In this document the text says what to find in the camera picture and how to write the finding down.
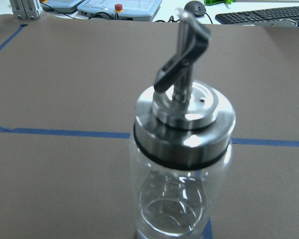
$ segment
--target keyboard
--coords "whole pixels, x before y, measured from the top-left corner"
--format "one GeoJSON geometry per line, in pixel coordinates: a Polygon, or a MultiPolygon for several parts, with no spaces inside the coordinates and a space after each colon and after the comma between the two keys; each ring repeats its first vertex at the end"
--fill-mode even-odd
{"type": "Polygon", "coordinates": [[[299,21],[299,6],[269,8],[256,11],[243,11],[217,14],[215,19],[221,24],[236,25],[269,25],[273,23],[286,22],[281,19],[299,21]]]}

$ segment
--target blue tape line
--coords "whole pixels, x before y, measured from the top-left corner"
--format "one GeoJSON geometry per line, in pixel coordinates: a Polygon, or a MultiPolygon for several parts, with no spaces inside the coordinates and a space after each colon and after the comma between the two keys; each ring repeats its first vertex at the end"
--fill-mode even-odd
{"type": "Polygon", "coordinates": [[[96,132],[80,130],[61,130],[61,129],[42,129],[42,128],[14,128],[0,127],[2,133],[25,133],[25,134],[43,134],[43,135],[60,135],[76,137],[100,137],[100,138],[129,138],[129,133],[120,132],[96,132]]]}
{"type": "Polygon", "coordinates": [[[203,236],[204,236],[204,239],[213,239],[213,232],[212,232],[212,229],[211,229],[211,220],[210,218],[208,219],[208,222],[205,226],[205,229],[203,231],[203,236]]]}
{"type": "Polygon", "coordinates": [[[28,24],[21,24],[20,27],[14,32],[14,34],[12,34],[7,40],[4,41],[4,43],[2,43],[0,45],[0,51],[15,37],[19,34],[19,32],[21,32],[21,30],[27,26],[28,24]]]}
{"type": "MultiPolygon", "coordinates": [[[[97,131],[42,129],[42,128],[9,129],[8,127],[0,127],[0,132],[1,133],[25,133],[25,134],[76,136],[76,137],[130,138],[129,133],[122,133],[122,132],[97,132],[97,131]]],[[[233,144],[244,144],[244,145],[299,147],[299,141],[291,141],[291,140],[232,138],[232,142],[233,142],[233,144]]]]}
{"type": "Polygon", "coordinates": [[[232,142],[233,144],[246,144],[246,145],[299,147],[299,141],[291,141],[291,140],[232,138],[232,142]]]}

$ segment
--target glass bottle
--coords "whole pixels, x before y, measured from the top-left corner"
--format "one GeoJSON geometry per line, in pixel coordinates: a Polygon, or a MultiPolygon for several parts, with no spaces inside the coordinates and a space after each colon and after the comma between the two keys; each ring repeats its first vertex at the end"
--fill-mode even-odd
{"type": "Polygon", "coordinates": [[[209,30],[180,12],[178,50],[136,103],[130,138],[139,239],[201,239],[232,158],[236,116],[192,79],[209,30]]]}

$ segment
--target computer mouse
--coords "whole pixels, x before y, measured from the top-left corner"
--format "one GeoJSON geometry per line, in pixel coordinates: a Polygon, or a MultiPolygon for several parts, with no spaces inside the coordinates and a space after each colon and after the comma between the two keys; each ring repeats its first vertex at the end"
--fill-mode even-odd
{"type": "Polygon", "coordinates": [[[199,1],[190,1],[188,2],[185,7],[184,7],[185,11],[191,12],[192,14],[194,14],[195,17],[201,17],[204,16],[206,13],[206,8],[204,6],[204,4],[202,4],[199,1]]]}

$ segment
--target black cable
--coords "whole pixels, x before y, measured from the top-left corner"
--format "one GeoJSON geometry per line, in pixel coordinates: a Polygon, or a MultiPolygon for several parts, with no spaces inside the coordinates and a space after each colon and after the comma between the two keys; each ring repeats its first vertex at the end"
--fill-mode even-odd
{"type": "Polygon", "coordinates": [[[208,15],[208,13],[205,12],[205,14],[208,16],[208,18],[209,18],[211,24],[213,24],[213,21],[211,20],[211,18],[210,18],[210,16],[208,15]]]}
{"type": "MultiPolygon", "coordinates": [[[[208,13],[205,12],[205,11],[203,11],[203,13],[205,13],[205,14],[208,16],[208,18],[209,18],[211,24],[213,24],[213,21],[211,20],[211,18],[210,18],[210,16],[208,15],[208,13]]],[[[170,16],[170,18],[169,18],[169,20],[168,20],[167,22],[179,22],[179,21],[180,21],[180,19],[178,19],[178,20],[174,20],[174,16],[170,16]]],[[[164,21],[164,20],[157,20],[157,21],[155,21],[155,22],[166,22],[166,21],[164,21]]]]}
{"type": "Polygon", "coordinates": [[[45,3],[42,3],[42,2],[41,2],[41,4],[43,4],[43,5],[45,5],[45,6],[49,7],[49,8],[51,8],[53,11],[56,11],[56,12],[58,12],[58,13],[60,13],[60,14],[63,14],[63,15],[66,15],[67,17],[70,17],[70,18],[72,18],[72,19],[76,19],[75,17],[69,16],[69,15],[67,15],[67,14],[65,14],[65,13],[60,12],[59,10],[57,10],[57,9],[55,9],[55,8],[53,8],[53,7],[51,7],[51,6],[49,6],[48,4],[45,4],[45,3]]]}
{"type": "Polygon", "coordinates": [[[109,20],[114,20],[113,15],[110,15],[110,14],[108,14],[108,13],[105,12],[105,11],[100,11],[100,12],[94,13],[93,16],[89,17],[89,20],[92,19],[92,18],[94,18],[94,17],[101,16],[101,15],[103,15],[103,14],[106,15],[106,16],[108,16],[108,17],[109,17],[109,20]]]}

